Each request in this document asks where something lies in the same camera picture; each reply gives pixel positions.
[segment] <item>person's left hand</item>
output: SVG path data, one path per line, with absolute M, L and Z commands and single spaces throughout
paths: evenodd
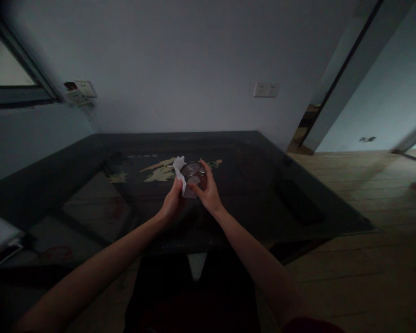
M 173 222 L 182 212 L 185 203 L 186 199 L 182 198 L 182 181 L 176 177 L 157 217 L 165 219 L 168 223 Z

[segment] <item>black table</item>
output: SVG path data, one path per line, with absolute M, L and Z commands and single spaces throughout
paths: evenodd
M 374 230 L 257 131 L 93 135 L 0 181 L 0 216 L 27 232 L 26 247 L 39 253 L 23 252 L 4 267 L 74 266 L 141 225 L 172 185 L 172 172 L 160 162 L 177 155 L 202 157 L 213 167 L 226 209 L 260 242 L 276 244 L 272 252 L 283 263 L 331 238 Z M 292 207 L 289 199 L 299 193 Z M 311 205 L 321 217 L 299 219 Z M 144 254 L 228 246 L 200 200 L 191 199 Z

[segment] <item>person's right hand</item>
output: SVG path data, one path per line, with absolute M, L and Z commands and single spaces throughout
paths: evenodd
M 200 160 L 200 162 L 206 171 L 207 187 L 203 191 L 196 184 L 188 184 L 188 186 L 202 200 L 202 204 L 205 206 L 205 208 L 208 209 L 208 211 L 213 215 L 214 213 L 219 212 L 224 208 L 222 202 L 220 201 L 219 192 L 217 191 L 217 186 L 214 182 L 211 168 L 205 163 L 205 161 Z

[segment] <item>window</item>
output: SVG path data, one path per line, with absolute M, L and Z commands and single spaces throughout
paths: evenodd
M 60 101 L 52 83 L 0 19 L 0 109 Z

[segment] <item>forearm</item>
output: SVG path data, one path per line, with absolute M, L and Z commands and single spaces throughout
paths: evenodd
M 63 278 L 17 323 L 14 331 L 62 332 L 163 229 L 159 217 L 142 224 Z
M 294 317 L 309 315 L 309 308 L 296 283 L 282 264 L 226 210 L 214 212 L 213 216 L 262 290 L 281 327 Z

